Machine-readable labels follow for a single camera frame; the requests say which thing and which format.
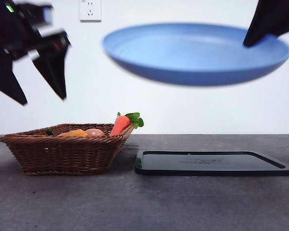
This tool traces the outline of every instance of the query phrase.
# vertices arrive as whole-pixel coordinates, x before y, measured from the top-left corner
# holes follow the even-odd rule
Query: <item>basket rim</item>
[[[71,141],[84,141],[84,142],[98,142],[98,141],[103,141],[109,140],[109,142],[115,142],[115,141],[121,141],[122,138],[127,137],[130,135],[132,130],[134,129],[133,125],[129,125],[127,128],[125,128],[121,133],[116,134],[116,135],[103,135],[103,136],[95,136],[95,137],[62,137],[62,136],[57,136],[57,135],[26,135],[23,133],[26,132],[34,132],[37,130],[41,129],[48,129],[48,128],[53,128],[56,126],[64,126],[64,125],[71,125],[71,126],[83,126],[83,125],[91,125],[91,126],[98,126],[98,125],[109,125],[113,126],[114,124],[57,124],[55,126],[49,126],[46,128],[39,128],[39,129],[34,129],[34,130],[29,130],[25,132],[18,132],[18,133],[11,133],[11,134],[6,134],[4,136],[0,137],[0,142],[18,142],[18,141],[41,141],[41,142],[49,142],[49,141],[55,141],[55,142],[71,142]]]

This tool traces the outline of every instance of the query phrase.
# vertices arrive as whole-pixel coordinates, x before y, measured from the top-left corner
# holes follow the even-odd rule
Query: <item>woven basket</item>
[[[8,134],[0,137],[27,175],[98,175],[110,168],[133,130],[129,125],[118,135],[110,136],[113,124],[59,124],[55,134],[75,129],[97,128],[105,135],[98,137],[48,136],[47,128]]]

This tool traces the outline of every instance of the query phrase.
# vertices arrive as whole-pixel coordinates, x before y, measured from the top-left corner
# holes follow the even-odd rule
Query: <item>plate rim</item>
[[[242,28],[242,27],[237,27],[237,26],[229,26],[229,25],[222,25],[222,24],[210,24],[210,23],[195,23],[195,22],[165,22],[165,23],[149,23],[149,24],[138,24],[138,25],[131,25],[131,26],[126,26],[123,28],[119,28],[116,29],[110,33],[107,33],[106,35],[103,36],[102,40],[101,40],[101,44],[102,47],[104,49],[104,51],[107,53],[107,55],[109,55],[112,59],[118,60],[120,62],[124,62],[126,64],[130,64],[130,65],[134,65],[134,66],[139,66],[142,68],[149,68],[149,69],[155,69],[155,70],[159,70],[159,71],[176,71],[176,72],[182,72],[182,73],[231,73],[231,72],[238,72],[238,71],[251,71],[251,70],[261,70],[264,68],[268,68],[268,67],[273,67],[273,66],[277,66],[277,65],[281,65],[283,64],[288,58],[289,58],[289,44],[287,44],[284,40],[278,38],[276,35],[273,34],[266,34],[263,39],[267,39],[267,38],[274,38],[276,39],[276,41],[281,44],[283,47],[285,47],[285,49],[287,50],[287,53],[280,57],[276,62],[271,63],[271,64],[267,64],[267,65],[253,65],[251,67],[238,67],[238,68],[225,68],[225,69],[179,69],[179,68],[164,68],[161,66],[154,66],[154,65],[148,65],[148,64],[144,64],[141,62],[137,62],[137,61],[131,61],[122,57],[119,57],[118,55],[116,55],[114,52],[111,51],[111,49],[107,46],[106,44],[106,39],[118,32],[124,31],[124,30],[130,30],[133,28],[140,28],[140,27],[146,27],[146,26],[171,26],[171,25],[193,25],[193,26],[211,26],[211,27],[218,27],[218,28],[228,28],[228,29],[234,29],[234,30],[241,30],[244,31],[245,33],[247,33],[247,29]]]

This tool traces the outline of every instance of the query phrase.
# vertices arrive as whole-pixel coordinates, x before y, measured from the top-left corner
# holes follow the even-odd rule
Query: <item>blue plate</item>
[[[114,31],[103,38],[102,45],[117,64],[139,76],[216,86],[262,77],[289,58],[289,46],[274,35],[244,47],[246,33],[229,26],[152,24]]]

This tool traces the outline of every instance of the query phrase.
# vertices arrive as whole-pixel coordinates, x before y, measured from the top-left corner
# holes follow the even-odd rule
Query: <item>green led light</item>
[[[8,10],[9,10],[11,13],[15,12],[14,9],[13,9],[11,6],[6,6],[6,8],[8,8]]]

